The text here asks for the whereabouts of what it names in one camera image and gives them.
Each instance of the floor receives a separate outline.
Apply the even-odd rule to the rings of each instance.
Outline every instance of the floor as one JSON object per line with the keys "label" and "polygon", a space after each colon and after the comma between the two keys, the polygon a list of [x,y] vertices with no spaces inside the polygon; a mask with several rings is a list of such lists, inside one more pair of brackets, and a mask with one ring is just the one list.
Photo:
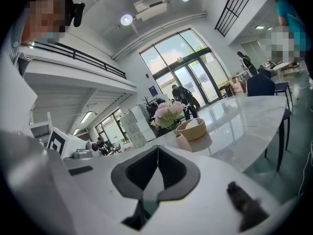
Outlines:
{"label": "floor", "polygon": [[[267,158],[261,156],[245,174],[265,187],[281,204],[298,195],[303,179],[303,169],[311,151],[313,140],[313,112],[309,106],[313,105],[313,91],[308,88],[308,77],[305,71],[290,73],[284,76],[289,81],[293,109],[290,126],[290,139],[288,151],[284,152],[280,171],[276,172],[278,157],[278,134],[268,147]],[[285,124],[285,137],[287,135],[287,123]],[[313,167],[311,157],[305,170],[304,184],[301,192],[311,181]]]}

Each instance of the tree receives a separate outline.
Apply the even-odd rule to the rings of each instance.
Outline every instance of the tree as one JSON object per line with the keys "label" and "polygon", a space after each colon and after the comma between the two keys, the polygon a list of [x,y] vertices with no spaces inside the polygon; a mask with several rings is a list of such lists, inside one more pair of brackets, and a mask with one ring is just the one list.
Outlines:
{"label": "tree", "polygon": [[[199,50],[202,50],[202,49],[205,49],[206,48],[206,46],[204,46],[204,45],[199,45],[197,48],[196,48],[196,52],[198,52]],[[206,64],[206,57],[203,55],[202,57],[200,57],[201,59],[202,59],[202,61]],[[195,65],[197,65],[199,63],[199,61],[195,61],[195,62],[193,62],[192,64],[191,64],[191,66],[195,66]]]}

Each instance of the blue sign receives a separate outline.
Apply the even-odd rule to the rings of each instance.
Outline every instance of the blue sign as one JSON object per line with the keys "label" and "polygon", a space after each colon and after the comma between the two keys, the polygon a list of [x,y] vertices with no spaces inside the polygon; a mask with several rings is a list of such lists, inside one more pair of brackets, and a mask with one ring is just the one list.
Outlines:
{"label": "blue sign", "polygon": [[149,91],[151,93],[151,96],[156,96],[157,95],[157,90],[154,86],[149,88]]}

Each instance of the vase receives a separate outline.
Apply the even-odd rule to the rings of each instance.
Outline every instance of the vase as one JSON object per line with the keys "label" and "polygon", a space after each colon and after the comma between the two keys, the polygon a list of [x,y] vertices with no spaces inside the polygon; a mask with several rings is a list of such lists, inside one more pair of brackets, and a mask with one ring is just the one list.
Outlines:
{"label": "vase", "polygon": [[190,144],[188,143],[187,139],[182,134],[178,134],[176,136],[176,143],[179,149],[192,152]]}

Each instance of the black railing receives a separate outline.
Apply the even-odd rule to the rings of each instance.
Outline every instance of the black railing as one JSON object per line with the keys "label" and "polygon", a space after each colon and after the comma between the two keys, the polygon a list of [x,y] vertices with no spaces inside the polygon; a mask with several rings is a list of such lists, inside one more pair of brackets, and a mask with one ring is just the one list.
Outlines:
{"label": "black railing", "polygon": [[93,56],[90,56],[86,53],[83,53],[80,50],[74,49],[72,47],[60,44],[60,43],[54,43],[54,44],[44,44],[40,42],[35,42],[34,45],[31,46],[32,48],[42,49],[46,51],[50,51],[53,53],[57,53],[63,56],[70,57],[75,60],[82,61],[84,63],[96,66],[100,69],[103,69],[105,71],[111,72],[115,75],[118,75],[120,77],[123,77],[126,79],[125,73],[121,70],[113,67],[112,65],[109,65]]}
{"label": "black railing", "polygon": [[227,0],[224,10],[218,20],[215,29],[225,36],[233,26],[249,0]]}

